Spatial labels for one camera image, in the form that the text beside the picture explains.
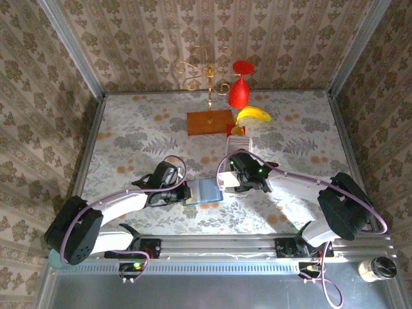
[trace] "glass jar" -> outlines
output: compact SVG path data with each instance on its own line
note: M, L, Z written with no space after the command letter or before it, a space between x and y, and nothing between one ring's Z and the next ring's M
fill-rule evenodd
M360 262L358 266L359 275L366 282L391 279L397 274L395 263L386 256L376 257Z

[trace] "gold candle holder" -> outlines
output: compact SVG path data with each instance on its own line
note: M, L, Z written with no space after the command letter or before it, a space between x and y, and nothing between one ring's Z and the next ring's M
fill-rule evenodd
M223 111L212 111L212 92L217 95L227 95L230 91L230 85L224 82L220 85L220 91L216 90L216 84L214 78L216 76L240 76L237 73L224 73L219 71L224 64L228 63L233 56L233 50L227 46L224 46L219 52L225 56L224 60L217 65L212 65L207 53L206 47L202 45L196 45L191 47L191 54L198 55L200 50L204 51L206 64L202 67L197 67L187 61L179 61L178 73L183 74L186 72L185 66L190 66L199 71L199 75L188 77L183 80L183 87L186 90L194 91L197 90L189 84L189 80L197 79L199 77L206 77L208 82L209 99L208 99L208 111L201 111L195 113L187 113L187 134L188 135L202 135L202 134L214 134L214 133L225 133L227 131L227 125L233 125L233 116L230 109Z

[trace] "red glass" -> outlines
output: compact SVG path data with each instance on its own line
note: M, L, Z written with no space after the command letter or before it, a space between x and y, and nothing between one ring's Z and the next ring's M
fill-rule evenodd
M230 87L229 105L233 108L244 108L249 103L250 90L243 76L252 74L254 67L250 61L239 60L233 64L233 70L240 74L240 79Z

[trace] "wooden block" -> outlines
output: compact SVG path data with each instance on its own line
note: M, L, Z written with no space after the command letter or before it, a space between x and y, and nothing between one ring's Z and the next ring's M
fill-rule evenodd
M209 113L212 113L212 123L208 124ZM234 124L232 111L198 111L187 113L187 135L203 135L226 133L227 125Z

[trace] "yellow banana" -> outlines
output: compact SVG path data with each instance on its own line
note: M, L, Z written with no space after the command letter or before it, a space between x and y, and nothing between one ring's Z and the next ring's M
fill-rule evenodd
M266 122L272 120L272 116L270 116L269 113L267 113L263 109L257 108L256 106L247 106L245 108L242 108L236 117L236 125L238 124L239 120L243 117L253 117L260 120L264 120Z

